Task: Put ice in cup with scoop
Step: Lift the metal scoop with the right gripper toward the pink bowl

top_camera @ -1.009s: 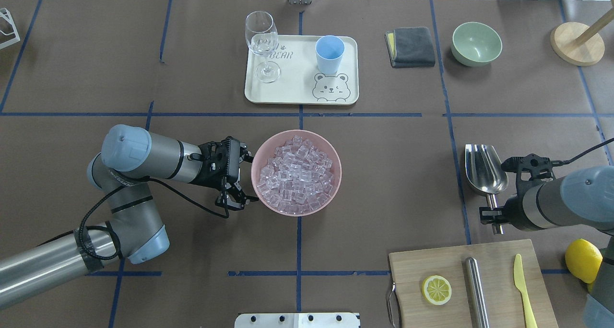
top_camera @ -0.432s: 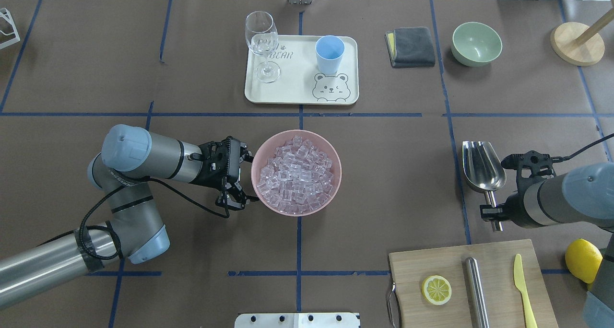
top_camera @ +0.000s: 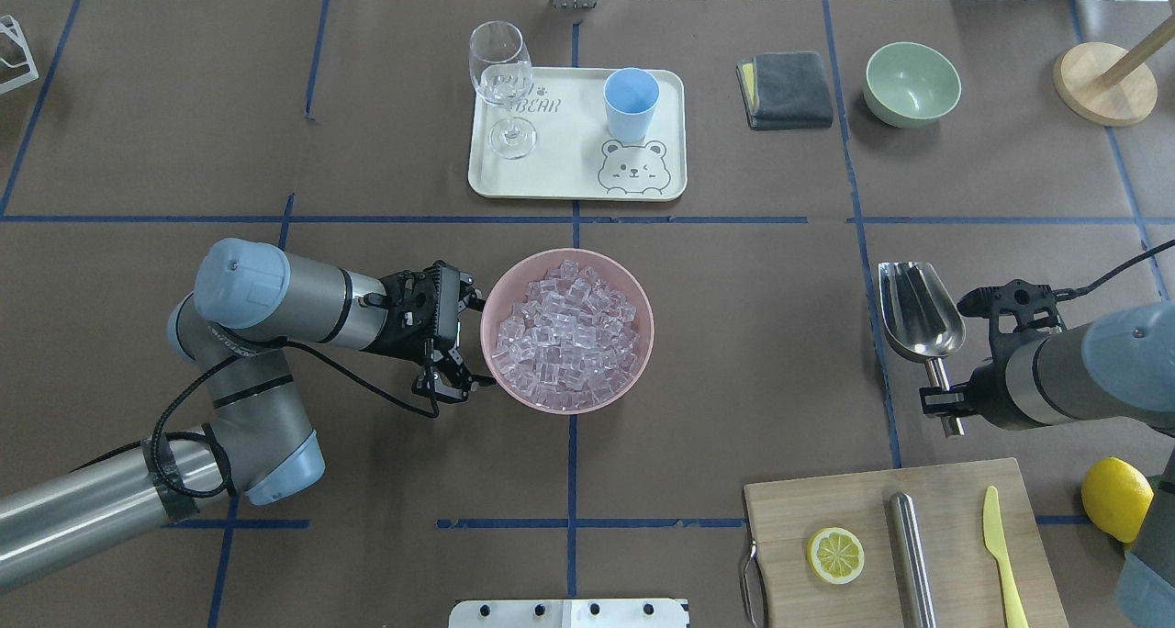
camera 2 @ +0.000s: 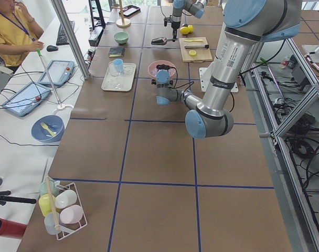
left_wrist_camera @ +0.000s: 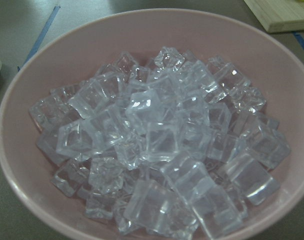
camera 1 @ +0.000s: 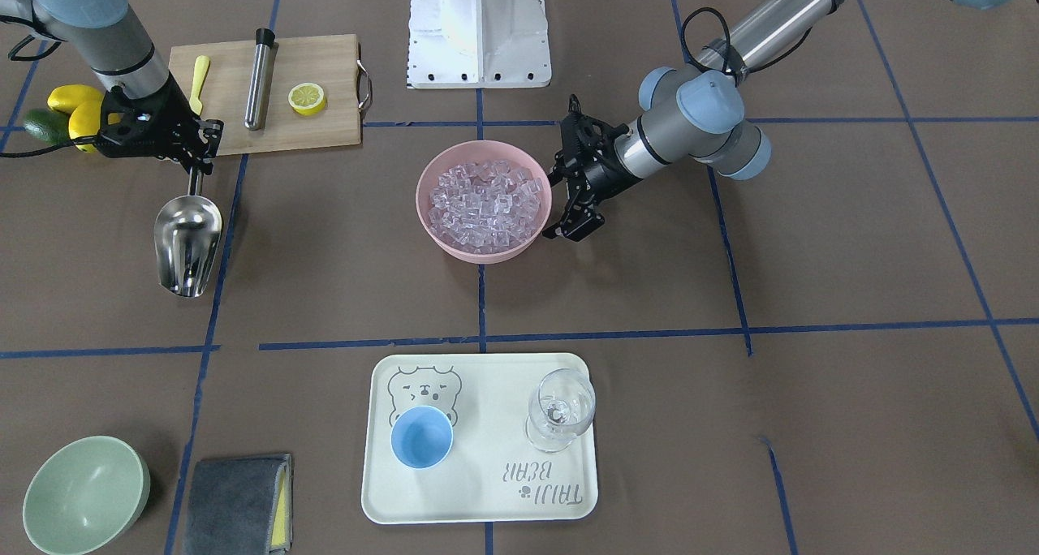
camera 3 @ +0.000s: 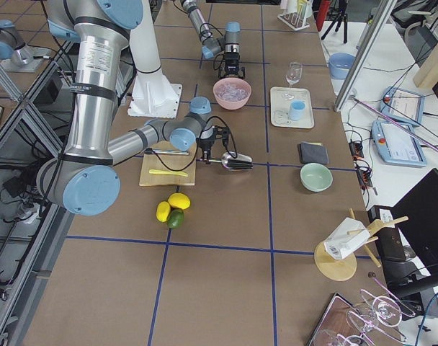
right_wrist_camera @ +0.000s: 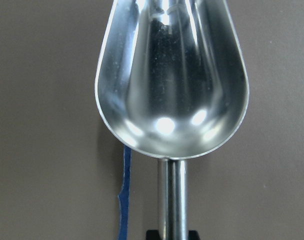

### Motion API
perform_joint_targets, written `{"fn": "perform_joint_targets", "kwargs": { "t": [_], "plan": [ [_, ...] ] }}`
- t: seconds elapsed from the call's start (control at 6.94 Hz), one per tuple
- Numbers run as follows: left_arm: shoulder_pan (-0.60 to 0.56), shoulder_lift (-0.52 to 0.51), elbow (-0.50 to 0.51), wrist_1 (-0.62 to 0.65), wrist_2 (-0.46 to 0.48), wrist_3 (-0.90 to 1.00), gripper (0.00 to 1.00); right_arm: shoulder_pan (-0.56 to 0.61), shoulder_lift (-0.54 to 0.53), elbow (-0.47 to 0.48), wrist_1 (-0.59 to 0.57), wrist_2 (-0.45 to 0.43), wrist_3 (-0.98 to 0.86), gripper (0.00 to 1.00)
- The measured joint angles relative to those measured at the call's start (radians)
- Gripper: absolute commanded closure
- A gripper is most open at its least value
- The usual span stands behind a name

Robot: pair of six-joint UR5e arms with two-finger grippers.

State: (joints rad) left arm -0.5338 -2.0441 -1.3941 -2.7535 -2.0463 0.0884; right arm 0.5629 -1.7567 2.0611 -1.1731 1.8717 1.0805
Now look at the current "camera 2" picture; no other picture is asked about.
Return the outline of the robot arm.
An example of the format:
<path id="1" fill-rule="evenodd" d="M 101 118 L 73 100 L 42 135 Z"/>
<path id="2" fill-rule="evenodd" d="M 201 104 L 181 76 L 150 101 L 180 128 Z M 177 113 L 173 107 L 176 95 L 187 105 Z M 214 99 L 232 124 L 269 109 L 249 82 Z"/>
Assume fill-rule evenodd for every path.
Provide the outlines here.
<path id="1" fill-rule="evenodd" d="M 207 6 L 208 0 L 197 0 L 195 2 L 191 0 L 174 0 L 172 14 L 169 17 L 164 17 L 164 26 L 168 23 L 171 24 L 173 29 L 172 41 L 177 40 L 177 31 L 180 28 L 181 18 L 183 11 L 187 11 L 196 18 L 201 18 L 204 14 L 204 8 Z"/>
<path id="2" fill-rule="evenodd" d="M 225 43 L 213 60 L 212 73 L 203 98 L 183 92 L 189 108 L 185 126 L 193 138 L 217 137 L 233 127 L 224 105 L 251 47 L 258 42 L 291 38 L 300 31 L 301 1 L 227 1 L 223 12 Z"/>

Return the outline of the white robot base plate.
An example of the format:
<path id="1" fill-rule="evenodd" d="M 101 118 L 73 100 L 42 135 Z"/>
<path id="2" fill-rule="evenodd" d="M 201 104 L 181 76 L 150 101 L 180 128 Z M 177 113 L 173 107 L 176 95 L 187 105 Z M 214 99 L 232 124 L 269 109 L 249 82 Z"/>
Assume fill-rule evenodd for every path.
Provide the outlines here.
<path id="1" fill-rule="evenodd" d="M 201 86 L 201 91 L 202 92 L 206 92 L 207 90 L 207 87 L 208 87 L 208 84 L 209 84 L 209 81 L 212 77 L 212 71 L 209 70 L 208 68 L 199 68 L 199 77 L 200 77 L 200 86 Z M 220 87 L 225 87 L 225 88 L 229 88 L 229 87 L 232 87 L 231 89 L 231 92 L 238 92 L 239 89 L 238 89 L 238 86 L 237 86 L 237 83 L 234 82 L 232 85 L 226 83 L 226 82 L 223 82 L 217 78 L 215 78 L 213 81 L 212 81 L 213 84 L 217 84 L 218 86 Z"/>

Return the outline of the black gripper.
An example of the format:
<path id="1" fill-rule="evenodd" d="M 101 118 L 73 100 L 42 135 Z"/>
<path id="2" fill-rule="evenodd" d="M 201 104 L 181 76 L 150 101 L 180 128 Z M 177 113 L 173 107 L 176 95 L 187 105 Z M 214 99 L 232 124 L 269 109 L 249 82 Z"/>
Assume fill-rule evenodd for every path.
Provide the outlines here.
<path id="1" fill-rule="evenodd" d="M 170 15 L 169 17 L 164 18 L 164 26 L 166 27 L 168 23 L 171 24 L 173 29 L 172 41 L 176 41 L 176 28 L 180 28 L 181 16 Z"/>
<path id="2" fill-rule="evenodd" d="M 169 66 L 169 65 L 166 65 L 166 64 L 156 65 L 156 68 L 157 68 L 158 70 L 167 70 L 167 71 L 169 71 L 170 69 L 174 69 L 174 70 L 175 70 L 175 67 Z"/>

